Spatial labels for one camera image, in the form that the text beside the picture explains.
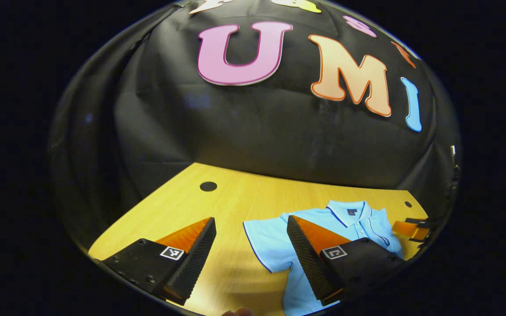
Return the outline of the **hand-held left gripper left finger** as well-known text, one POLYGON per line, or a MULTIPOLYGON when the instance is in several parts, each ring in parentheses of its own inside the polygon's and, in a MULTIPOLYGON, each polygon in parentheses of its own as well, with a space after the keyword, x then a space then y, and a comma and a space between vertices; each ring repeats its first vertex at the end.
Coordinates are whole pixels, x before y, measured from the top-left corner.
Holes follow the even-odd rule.
POLYGON ((139 238, 101 262, 148 294, 184 305, 216 235, 215 218, 207 217, 156 241, 139 238))

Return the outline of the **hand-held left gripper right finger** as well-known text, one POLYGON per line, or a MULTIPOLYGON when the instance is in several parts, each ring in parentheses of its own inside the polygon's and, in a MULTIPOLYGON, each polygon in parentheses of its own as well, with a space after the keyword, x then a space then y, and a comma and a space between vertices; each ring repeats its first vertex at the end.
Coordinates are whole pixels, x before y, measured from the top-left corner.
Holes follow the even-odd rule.
POLYGON ((290 215, 287 234, 316 299, 322 305, 349 302, 395 276, 405 260, 364 237, 349 240, 290 215))

